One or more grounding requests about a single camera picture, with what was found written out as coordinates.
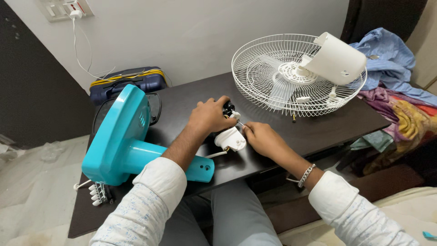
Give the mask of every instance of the white wire fan guard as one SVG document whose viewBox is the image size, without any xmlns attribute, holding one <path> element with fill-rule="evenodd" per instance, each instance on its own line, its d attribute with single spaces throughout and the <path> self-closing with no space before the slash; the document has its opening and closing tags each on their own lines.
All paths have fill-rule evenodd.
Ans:
<svg viewBox="0 0 437 246">
<path fill-rule="evenodd" d="M 313 58 L 317 54 L 321 46 L 314 43 L 316 38 L 279 34 L 245 44 L 232 58 L 237 88 L 252 103 L 285 115 L 318 116 L 339 109 L 363 87 L 367 70 L 345 85 L 336 85 L 308 70 L 291 72 L 291 67 L 299 67 L 303 55 Z"/>
</svg>

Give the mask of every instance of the wall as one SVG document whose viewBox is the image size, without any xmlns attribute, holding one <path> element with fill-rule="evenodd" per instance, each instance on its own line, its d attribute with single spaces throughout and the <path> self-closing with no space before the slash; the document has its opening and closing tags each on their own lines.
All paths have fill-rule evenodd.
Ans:
<svg viewBox="0 0 437 246">
<path fill-rule="evenodd" d="M 437 78 L 437 0 L 428 0 L 406 45 L 416 57 L 411 81 L 427 89 Z"/>
<path fill-rule="evenodd" d="M 71 21 L 49 23 L 31 0 L 6 0 L 88 92 L 94 79 L 77 64 Z M 159 66 L 173 85 L 231 71 L 237 49 L 280 33 L 339 37 L 348 0 L 89 0 L 94 17 L 78 21 L 93 47 L 91 73 Z M 79 58 L 89 50 L 78 34 Z"/>
</svg>

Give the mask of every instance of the dark wooden table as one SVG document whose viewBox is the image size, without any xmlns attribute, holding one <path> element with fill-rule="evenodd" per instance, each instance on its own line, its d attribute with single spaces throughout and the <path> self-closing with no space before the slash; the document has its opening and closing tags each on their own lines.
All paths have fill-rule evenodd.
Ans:
<svg viewBox="0 0 437 246">
<path fill-rule="evenodd" d="M 188 117 L 198 101 L 218 99 L 222 95 L 231 98 L 241 122 L 268 123 L 287 144 L 303 157 L 309 157 L 330 147 L 356 139 L 390 123 L 365 102 L 353 98 L 345 106 L 332 113 L 317 117 L 302 117 L 292 123 L 291 117 L 262 109 L 247 100 L 236 88 L 232 73 L 209 77 L 188 84 L 157 92 L 162 100 L 158 122 L 149 128 L 146 142 L 168 147 L 188 122 Z M 220 151 L 212 139 L 207 139 L 197 155 L 205 156 Z M 217 188 L 234 179 L 246 178 L 276 166 L 274 162 L 257 154 L 249 145 L 242 151 L 230 151 L 214 158 L 215 173 L 209 183 L 188 182 L 186 196 L 192 196 Z M 71 219 L 68 237 L 75 238 L 95 231 L 105 218 L 115 210 L 122 197 L 132 188 L 132 179 L 121 186 L 111 186 L 115 197 L 113 204 L 92 205 L 88 186 L 79 189 Z M 88 178 L 82 174 L 80 182 Z"/>
</svg>

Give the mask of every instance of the white motor casing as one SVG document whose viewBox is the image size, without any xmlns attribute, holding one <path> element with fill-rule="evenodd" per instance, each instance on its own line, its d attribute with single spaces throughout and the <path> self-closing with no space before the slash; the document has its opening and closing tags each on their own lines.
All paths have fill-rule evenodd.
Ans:
<svg viewBox="0 0 437 246">
<path fill-rule="evenodd" d="M 340 39 L 325 32 L 314 43 L 321 48 L 313 58 L 303 55 L 302 67 L 338 85 L 354 81 L 364 71 L 366 56 Z"/>
<path fill-rule="evenodd" d="M 236 127 L 232 127 L 217 135 L 214 139 L 214 143 L 221 147 L 222 150 L 230 147 L 233 151 L 240 151 L 246 146 L 246 139 Z"/>
</svg>

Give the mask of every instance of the shirt sleeve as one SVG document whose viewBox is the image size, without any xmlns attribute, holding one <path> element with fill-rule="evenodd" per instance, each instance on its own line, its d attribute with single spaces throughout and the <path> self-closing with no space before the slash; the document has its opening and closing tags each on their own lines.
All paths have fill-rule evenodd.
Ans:
<svg viewBox="0 0 437 246">
<path fill-rule="evenodd" d="M 158 246 L 165 223 L 187 187 L 185 173 L 175 162 L 159 157 L 144 167 L 133 184 L 90 245 Z"/>
<path fill-rule="evenodd" d="M 348 246 L 420 245 L 358 191 L 327 171 L 309 194 L 309 202 Z"/>
</svg>

